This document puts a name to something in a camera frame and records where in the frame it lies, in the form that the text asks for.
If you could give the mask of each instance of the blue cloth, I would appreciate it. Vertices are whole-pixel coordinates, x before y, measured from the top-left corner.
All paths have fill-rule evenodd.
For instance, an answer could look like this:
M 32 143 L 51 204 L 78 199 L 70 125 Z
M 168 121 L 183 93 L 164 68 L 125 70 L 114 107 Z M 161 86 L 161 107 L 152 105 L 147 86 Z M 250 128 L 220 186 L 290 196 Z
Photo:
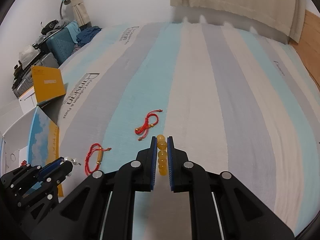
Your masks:
M 73 21 L 73 22 L 69 23 L 66 26 L 66 28 L 69 30 L 73 42 L 78 43 L 77 42 L 77 35 L 81 32 L 78 23 L 76 21 Z
M 84 29 L 77 35 L 78 46 L 83 47 L 89 43 L 99 31 L 101 31 L 101 28 L 98 26 Z

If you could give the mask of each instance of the red braided cord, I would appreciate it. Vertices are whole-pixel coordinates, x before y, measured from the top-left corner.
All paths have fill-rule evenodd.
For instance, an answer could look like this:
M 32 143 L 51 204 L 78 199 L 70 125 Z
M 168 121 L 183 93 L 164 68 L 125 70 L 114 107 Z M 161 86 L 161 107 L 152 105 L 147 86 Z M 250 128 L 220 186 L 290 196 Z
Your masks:
M 107 149 L 102 149 L 102 146 L 100 145 L 100 143 L 94 143 L 90 146 L 90 149 L 89 149 L 89 152 L 87 153 L 87 157 L 85 158 L 85 161 L 84 161 L 84 172 L 87 176 L 89 176 L 91 173 L 97 171 L 99 168 L 100 168 L 100 164 L 97 163 L 97 166 L 96 168 L 93 170 L 93 171 L 90 171 L 90 168 L 89 168 L 89 159 L 91 157 L 91 155 L 95 152 L 95 151 L 110 151 L 111 148 L 107 148 Z
M 141 137 L 139 137 L 138 141 L 141 141 L 142 139 L 144 139 L 147 134 L 148 134 L 148 131 L 149 131 L 149 128 L 150 127 L 153 127 L 155 126 L 158 122 L 159 122 L 159 117 L 157 114 L 155 114 L 154 112 L 162 112 L 161 109 L 158 109 L 158 110 L 154 110 L 154 111 L 151 111 L 147 114 L 146 118 L 145 118 L 145 121 L 144 121 L 144 124 L 138 128 L 135 129 L 135 133 L 137 135 L 140 135 L 143 133 L 143 135 Z M 149 124 L 149 118 L 151 116 L 154 116 L 156 118 L 156 122 L 152 123 L 152 124 Z

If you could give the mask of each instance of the silver screw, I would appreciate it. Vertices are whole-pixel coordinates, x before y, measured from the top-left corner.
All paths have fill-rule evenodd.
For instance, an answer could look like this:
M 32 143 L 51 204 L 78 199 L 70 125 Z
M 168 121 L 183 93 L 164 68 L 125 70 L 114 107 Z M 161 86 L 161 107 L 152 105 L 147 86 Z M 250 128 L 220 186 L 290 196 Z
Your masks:
M 95 171 L 94 173 L 92 173 L 92 177 L 94 177 L 95 179 L 98 179 L 102 176 L 102 171 Z
M 193 167 L 193 163 L 192 163 L 192 162 L 185 162 L 185 163 L 183 164 L 183 166 L 184 166 L 185 168 L 190 169 L 190 168 Z
M 221 176 L 224 178 L 224 179 L 231 179 L 231 173 L 228 172 L 228 171 L 224 171 Z
M 131 167 L 138 168 L 141 165 L 141 162 L 139 161 L 133 161 L 131 162 Z

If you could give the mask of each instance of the striped bed sheet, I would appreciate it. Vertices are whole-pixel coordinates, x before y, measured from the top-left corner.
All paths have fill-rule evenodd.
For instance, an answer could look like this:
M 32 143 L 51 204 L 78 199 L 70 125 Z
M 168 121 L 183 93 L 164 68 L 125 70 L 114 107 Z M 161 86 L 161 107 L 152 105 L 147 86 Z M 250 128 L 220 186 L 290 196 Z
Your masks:
M 207 171 L 232 172 L 295 235 L 320 210 L 320 94 L 291 46 L 209 24 L 118 25 L 60 69 L 60 155 L 84 161 L 98 142 L 112 148 L 100 167 L 111 172 L 164 134 Z M 154 109 L 160 122 L 138 141 Z M 155 190 L 136 194 L 133 239 L 191 239 L 188 194 L 158 170 Z

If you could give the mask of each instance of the wooden panel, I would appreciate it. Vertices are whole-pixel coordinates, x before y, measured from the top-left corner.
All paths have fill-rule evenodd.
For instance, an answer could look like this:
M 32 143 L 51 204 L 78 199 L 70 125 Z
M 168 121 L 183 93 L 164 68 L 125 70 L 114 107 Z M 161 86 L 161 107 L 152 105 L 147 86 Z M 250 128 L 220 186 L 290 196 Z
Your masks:
M 310 76 L 320 91 L 320 18 L 306 11 L 304 25 L 299 44 L 289 41 L 299 54 Z

